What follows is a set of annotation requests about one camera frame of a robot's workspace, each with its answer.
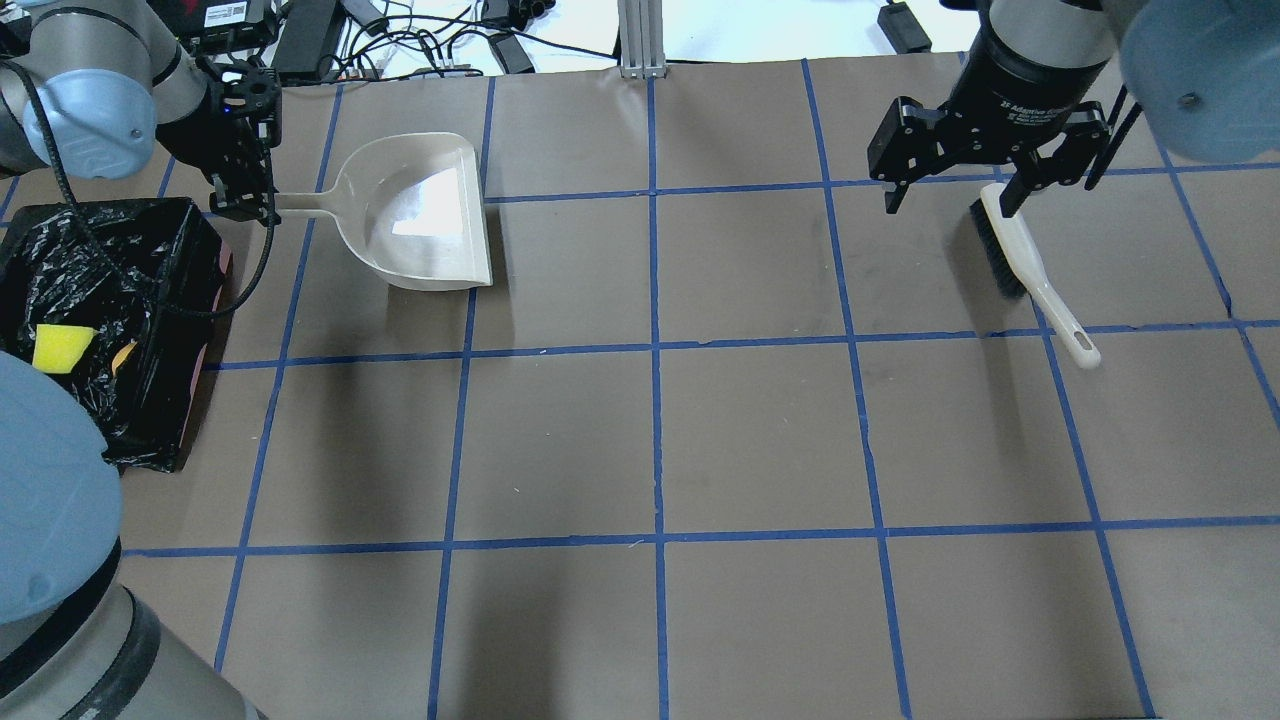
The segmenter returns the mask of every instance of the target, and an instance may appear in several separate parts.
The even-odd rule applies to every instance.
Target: black trash bag
[[[97,423],[106,461],[172,473],[214,324],[156,309],[212,309],[230,256],[188,197],[82,208],[129,282],[74,229],[65,205],[23,208],[0,242],[0,350],[29,363],[37,324],[95,328],[72,372],[50,377]]]

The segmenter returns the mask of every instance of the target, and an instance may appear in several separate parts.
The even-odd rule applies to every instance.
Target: white label
[[[205,10],[205,27],[230,26],[244,22],[248,15],[248,3],[214,5]]]

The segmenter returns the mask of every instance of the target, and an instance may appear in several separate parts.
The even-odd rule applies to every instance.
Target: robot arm
[[[1272,0],[977,0],[980,29],[950,97],[899,97],[867,150],[896,213],[911,183],[956,164],[1018,169],[1001,196],[1012,217],[1053,183],[1074,184],[1111,127],[1082,102],[1123,37],[1129,90],[1166,146],[1206,161],[1280,146],[1280,4]],[[1051,156],[1039,149],[1065,136]],[[1105,160],[1098,163],[1105,165]]]
[[[266,222],[264,168],[279,143],[279,88],[259,64],[204,68],[143,0],[26,0],[38,87],[68,174],[122,178],[160,141],[214,186],[215,213]],[[50,163],[31,99],[0,72],[0,177]]]

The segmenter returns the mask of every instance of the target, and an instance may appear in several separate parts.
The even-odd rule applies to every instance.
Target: blue joint cap
[[[0,625],[67,600],[120,534],[106,441],[54,380],[0,352]]]
[[[151,160],[156,106],[136,79],[104,69],[68,70],[45,81],[37,92],[68,174],[119,179]],[[31,149],[50,164],[31,101],[22,111],[22,128]]]

